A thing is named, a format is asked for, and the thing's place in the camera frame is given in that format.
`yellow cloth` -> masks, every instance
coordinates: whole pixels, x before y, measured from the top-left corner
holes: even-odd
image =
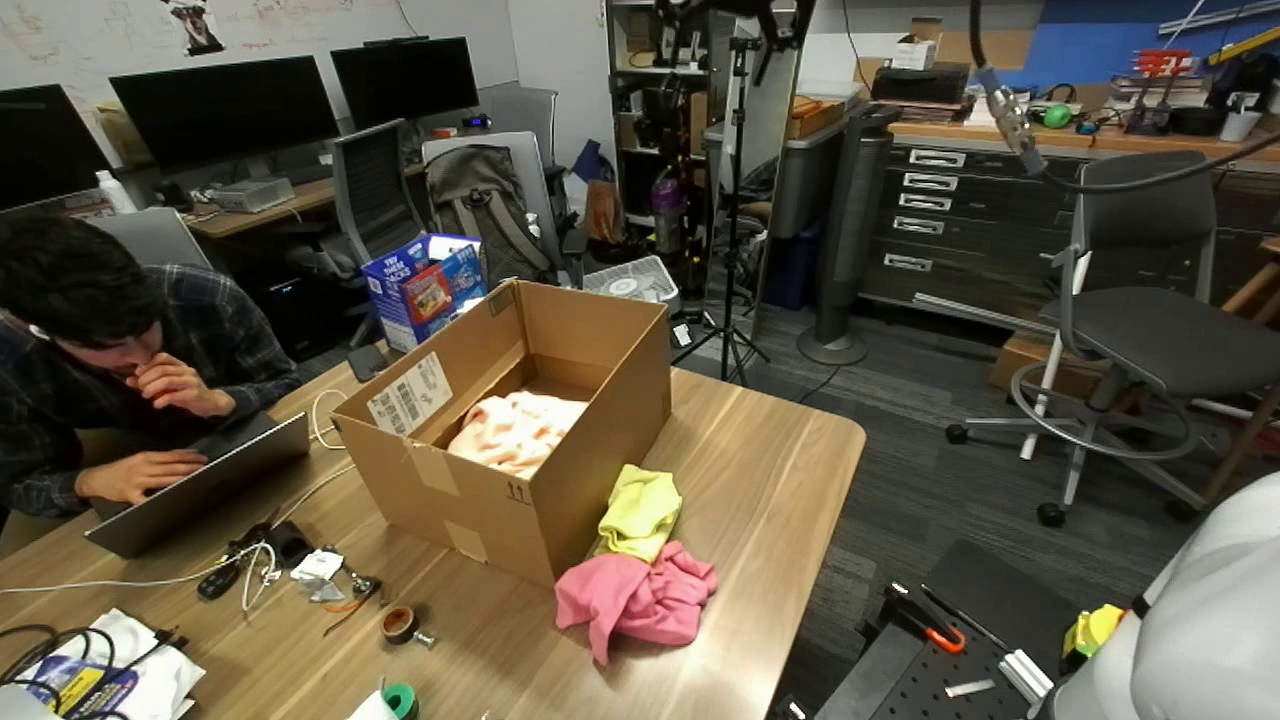
[[[607,493],[607,513],[600,519],[600,545],[621,556],[653,565],[667,545],[680,515],[680,493],[673,473],[649,473],[626,464]]]
[[[1097,655],[1117,636],[1119,622],[1124,622],[1124,609],[1117,605],[1081,613],[1064,636],[1064,654]]]

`computer monitor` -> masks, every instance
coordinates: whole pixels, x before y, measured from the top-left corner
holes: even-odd
[[[111,77],[111,89],[165,171],[336,137],[311,56]]]
[[[59,84],[0,94],[0,207],[98,187],[107,155]]]
[[[476,109],[470,39],[373,39],[332,54],[356,130]]]

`cup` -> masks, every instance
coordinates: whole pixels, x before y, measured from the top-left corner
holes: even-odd
[[[1241,144],[1241,141],[1247,141],[1247,132],[1257,130],[1257,122],[1264,122],[1264,112],[1227,112],[1227,122],[1224,122],[1224,130],[1215,132],[1215,141]]]

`bottle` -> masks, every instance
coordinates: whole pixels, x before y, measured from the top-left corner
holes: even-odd
[[[104,193],[117,218],[138,214],[126,184],[111,171],[98,171],[98,187]]]
[[[667,167],[653,182],[658,255],[680,255],[685,248],[685,187]]]

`laptop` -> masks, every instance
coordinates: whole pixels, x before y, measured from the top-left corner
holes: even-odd
[[[104,519],[83,532],[83,542],[117,553],[139,556],[155,548],[177,528],[192,525],[237,501],[249,488],[269,488],[285,468],[308,458],[308,412],[290,420],[251,418],[237,428],[214,434],[195,446],[209,464],[149,496],[146,504],[104,504]]]

